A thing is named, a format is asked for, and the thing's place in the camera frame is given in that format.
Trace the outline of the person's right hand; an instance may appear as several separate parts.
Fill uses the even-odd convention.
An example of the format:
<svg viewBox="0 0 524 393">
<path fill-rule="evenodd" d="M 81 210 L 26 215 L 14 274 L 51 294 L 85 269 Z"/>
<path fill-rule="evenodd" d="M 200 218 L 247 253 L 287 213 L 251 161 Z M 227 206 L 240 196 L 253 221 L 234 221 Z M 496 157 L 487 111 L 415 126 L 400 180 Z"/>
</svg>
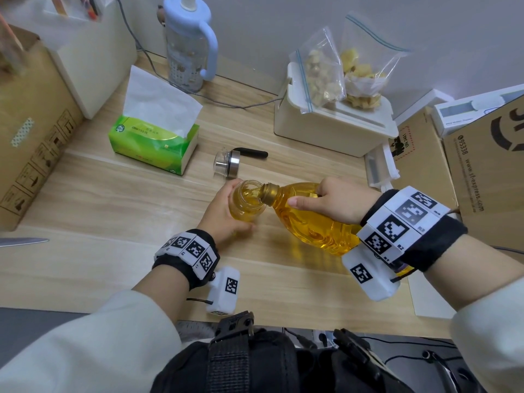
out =
<svg viewBox="0 0 524 393">
<path fill-rule="evenodd" d="M 311 211 L 331 218 L 334 221 L 359 225 L 363 217 L 382 196 L 353 178 L 324 178 L 316 188 L 317 197 L 324 201 L 323 210 Z"/>
</svg>

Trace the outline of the small glass oil jar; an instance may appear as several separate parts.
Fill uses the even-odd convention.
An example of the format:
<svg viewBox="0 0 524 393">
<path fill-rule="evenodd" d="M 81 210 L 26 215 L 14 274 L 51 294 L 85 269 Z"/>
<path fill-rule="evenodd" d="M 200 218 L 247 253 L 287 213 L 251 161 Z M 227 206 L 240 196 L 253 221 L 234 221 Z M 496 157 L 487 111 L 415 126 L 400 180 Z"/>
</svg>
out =
<svg viewBox="0 0 524 393">
<path fill-rule="evenodd" d="M 245 180 L 237 184 L 228 200 L 228 208 L 234 219 L 253 222 L 266 209 L 259 198 L 262 183 L 256 180 Z"/>
</svg>

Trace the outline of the yellow cooking oil bottle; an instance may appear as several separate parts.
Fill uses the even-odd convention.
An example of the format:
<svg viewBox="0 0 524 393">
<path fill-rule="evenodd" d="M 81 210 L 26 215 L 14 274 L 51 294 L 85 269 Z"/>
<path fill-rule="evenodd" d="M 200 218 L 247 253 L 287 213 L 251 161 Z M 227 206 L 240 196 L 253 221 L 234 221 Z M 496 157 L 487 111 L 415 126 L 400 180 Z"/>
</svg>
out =
<svg viewBox="0 0 524 393">
<path fill-rule="evenodd" d="M 343 256 L 361 243 L 357 237 L 361 230 L 359 225 L 336 222 L 312 211 L 293 209 L 287 204 L 291 197 L 317 198 L 317 186 L 318 184 L 313 182 L 299 182 L 286 186 L 266 183 L 261 186 L 258 198 L 273 208 L 287 230 L 302 242 L 332 255 Z"/>
</svg>

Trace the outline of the person's left forearm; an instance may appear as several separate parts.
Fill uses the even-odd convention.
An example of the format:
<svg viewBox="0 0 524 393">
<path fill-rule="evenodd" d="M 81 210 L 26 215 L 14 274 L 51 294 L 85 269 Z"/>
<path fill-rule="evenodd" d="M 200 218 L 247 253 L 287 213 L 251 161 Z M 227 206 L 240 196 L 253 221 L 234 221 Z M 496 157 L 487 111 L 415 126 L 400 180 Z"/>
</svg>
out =
<svg viewBox="0 0 524 393">
<path fill-rule="evenodd" d="M 155 267 L 132 290 L 62 324 L 0 369 L 0 393 L 148 393 L 182 350 L 175 323 L 187 278 Z"/>
</svg>

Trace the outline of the left wristband with markers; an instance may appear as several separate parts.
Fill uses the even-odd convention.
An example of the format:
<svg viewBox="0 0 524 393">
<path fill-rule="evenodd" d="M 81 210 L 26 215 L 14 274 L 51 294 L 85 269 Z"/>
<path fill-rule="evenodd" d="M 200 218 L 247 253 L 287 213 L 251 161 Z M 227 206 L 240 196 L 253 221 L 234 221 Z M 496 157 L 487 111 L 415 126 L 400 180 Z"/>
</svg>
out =
<svg viewBox="0 0 524 393">
<path fill-rule="evenodd" d="M 170 266 L 182 273 L 189 290 L 206 285 L 220 260 L 214 239 L 206 231 L 192 229 L 175 234 L 155 254 L 153 268 Z"/>
</svg>

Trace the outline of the wristband with markers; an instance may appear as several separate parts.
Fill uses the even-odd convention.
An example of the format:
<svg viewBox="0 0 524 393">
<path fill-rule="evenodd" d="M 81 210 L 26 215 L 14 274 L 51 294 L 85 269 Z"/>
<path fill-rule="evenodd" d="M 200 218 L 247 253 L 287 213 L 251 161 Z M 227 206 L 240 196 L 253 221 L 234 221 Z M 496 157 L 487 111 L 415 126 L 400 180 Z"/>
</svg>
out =
<svg viewBox="0 0 524 393">
<path fill-rule="evenodd" d="M 220 260 L 214 239 L 206 231 L 192 229 L 175 234 L 155 254 L 153 268 L 170 266 L 182 273 L 189 290 L 206 285 Z"/>
<path fill-rule="evenodd" d="M 450 208 L 406 186 L 383 193 L 361 221 L 359 240 L 387 264 L 427 272 L 468 228 Z"/>
</svg>

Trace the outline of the white lidded plastic box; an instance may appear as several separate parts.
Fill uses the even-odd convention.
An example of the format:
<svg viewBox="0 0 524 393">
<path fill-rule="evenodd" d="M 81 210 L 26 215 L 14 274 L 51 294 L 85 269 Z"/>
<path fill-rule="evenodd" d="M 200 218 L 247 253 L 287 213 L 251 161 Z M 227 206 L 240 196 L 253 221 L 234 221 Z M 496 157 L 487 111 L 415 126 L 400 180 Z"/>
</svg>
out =
<svg viewBox="0 0 524 393">
<path fill-rule="evenodd" d="M 361 158 L 379 145 L 398 136 L 388 99 L 381 97 L 374 110 L 353 108 L 345 101 L 327 104 L 302 113 L 306 106 L 299 65 L 287 65 L 287 77 L 274 107 L 276 135 L 324 149 Z"/>
</svg>

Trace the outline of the green tissue pack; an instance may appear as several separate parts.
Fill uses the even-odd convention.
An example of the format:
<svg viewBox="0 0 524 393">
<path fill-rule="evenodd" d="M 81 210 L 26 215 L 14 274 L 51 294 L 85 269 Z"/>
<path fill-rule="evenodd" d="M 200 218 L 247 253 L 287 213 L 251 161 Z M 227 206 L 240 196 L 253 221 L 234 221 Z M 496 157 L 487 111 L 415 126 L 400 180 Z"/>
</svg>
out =
<svg viewBox="0 0 524 393">
<path fill-rule="evenodd" d="M 108 132 L 115 153 L 182 176 L 198 143 L 202 105 L 132 65 L 124 108 Z"/>
</svg>

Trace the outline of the zip bag of yellow snacks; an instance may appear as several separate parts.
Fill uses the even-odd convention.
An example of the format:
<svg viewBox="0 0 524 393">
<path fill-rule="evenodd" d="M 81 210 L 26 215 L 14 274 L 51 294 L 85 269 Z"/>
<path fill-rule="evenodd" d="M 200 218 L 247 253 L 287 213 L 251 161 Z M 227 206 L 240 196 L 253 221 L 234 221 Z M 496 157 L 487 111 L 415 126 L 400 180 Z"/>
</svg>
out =
<svg viewBox="0 0 524 393">
<path fill-rule="evenodd" d="M 378 107 L 394 68 L 412 52 L 376 30 L 364 15 L 349 12 L 339 48 L 346 100 L 360 109 Z"/>
</svg>

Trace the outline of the white paper sheet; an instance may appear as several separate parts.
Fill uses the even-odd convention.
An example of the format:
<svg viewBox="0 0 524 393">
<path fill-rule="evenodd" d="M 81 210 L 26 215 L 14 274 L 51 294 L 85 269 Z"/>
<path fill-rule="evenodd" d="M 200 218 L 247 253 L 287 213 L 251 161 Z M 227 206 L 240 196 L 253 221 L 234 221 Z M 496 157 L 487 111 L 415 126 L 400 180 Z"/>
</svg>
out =
<svg viewBox="0 0 524 393">
<path fill-rule="evenodd" d="M 416 271 L 407 277 L 415 315 L 451 319 L 456 311 L 442 298 L 425 276 Z"/>
</svg>

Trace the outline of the white desk organizer box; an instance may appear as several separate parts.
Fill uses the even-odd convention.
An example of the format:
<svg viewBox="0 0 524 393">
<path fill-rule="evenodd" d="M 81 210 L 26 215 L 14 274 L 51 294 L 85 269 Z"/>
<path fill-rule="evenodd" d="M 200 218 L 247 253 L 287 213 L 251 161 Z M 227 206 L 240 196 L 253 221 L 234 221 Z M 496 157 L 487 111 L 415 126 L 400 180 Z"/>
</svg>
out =
<svg viewBox="0 0 524 393">
<path fill-rule="evenodd" d="M 136 62 L 118 0 L 44 0 L 42 35 L 85 118 L 92 119 Z"/>
</svg>

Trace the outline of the large printed cardboard box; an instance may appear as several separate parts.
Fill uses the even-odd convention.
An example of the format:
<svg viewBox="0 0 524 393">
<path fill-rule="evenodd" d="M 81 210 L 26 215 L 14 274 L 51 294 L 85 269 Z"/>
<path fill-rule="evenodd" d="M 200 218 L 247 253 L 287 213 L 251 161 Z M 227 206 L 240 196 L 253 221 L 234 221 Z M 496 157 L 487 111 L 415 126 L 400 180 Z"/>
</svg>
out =
<svg viewBox="0 0 524 393">
<path fill-rule="evenodd" d="M 524 95 L 443 138 L 470 236 L 524 264 Z"/>
</svg>

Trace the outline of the white product box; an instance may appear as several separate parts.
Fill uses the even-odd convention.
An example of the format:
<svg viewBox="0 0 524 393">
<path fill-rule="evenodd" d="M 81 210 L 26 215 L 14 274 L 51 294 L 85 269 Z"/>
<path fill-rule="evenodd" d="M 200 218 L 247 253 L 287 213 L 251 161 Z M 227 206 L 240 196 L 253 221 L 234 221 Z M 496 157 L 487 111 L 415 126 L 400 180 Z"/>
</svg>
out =
<svg viewBox="0 0 524 393">
<path fill-rule="evenodd" d="M 433 106 L 431 116 L 440 138 L 482 118 L 524 94 L 524 84 Z"/>
</svg>

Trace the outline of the brown cardboard box with symbols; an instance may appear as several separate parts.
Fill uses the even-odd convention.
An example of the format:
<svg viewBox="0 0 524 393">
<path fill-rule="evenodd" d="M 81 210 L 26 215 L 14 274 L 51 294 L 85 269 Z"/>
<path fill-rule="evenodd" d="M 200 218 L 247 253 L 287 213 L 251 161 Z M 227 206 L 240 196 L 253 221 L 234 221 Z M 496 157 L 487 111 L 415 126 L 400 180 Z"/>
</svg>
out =
<svg viewBox="0 0 524 393">
<path fill-rule="evenodd" d="M 0 69 L 0 231 L 17 228 L 84 119 L 39 36 L 10 29 L 25 66 Z"/>
</svg>

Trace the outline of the steel knife blade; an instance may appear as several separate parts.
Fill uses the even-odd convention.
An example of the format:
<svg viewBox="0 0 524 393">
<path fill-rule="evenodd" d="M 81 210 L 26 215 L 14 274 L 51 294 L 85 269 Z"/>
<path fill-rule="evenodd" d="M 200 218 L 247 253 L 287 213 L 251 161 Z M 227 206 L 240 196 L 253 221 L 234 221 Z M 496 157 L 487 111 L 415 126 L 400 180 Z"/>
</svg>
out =
<svg viewBox="0 0 524 393">
<path fill-rule="evenodd" d="M 48 238 L 37 237 L 0 237 L 0 248 L 40 244 L 49 242 Z"/>
</svg>

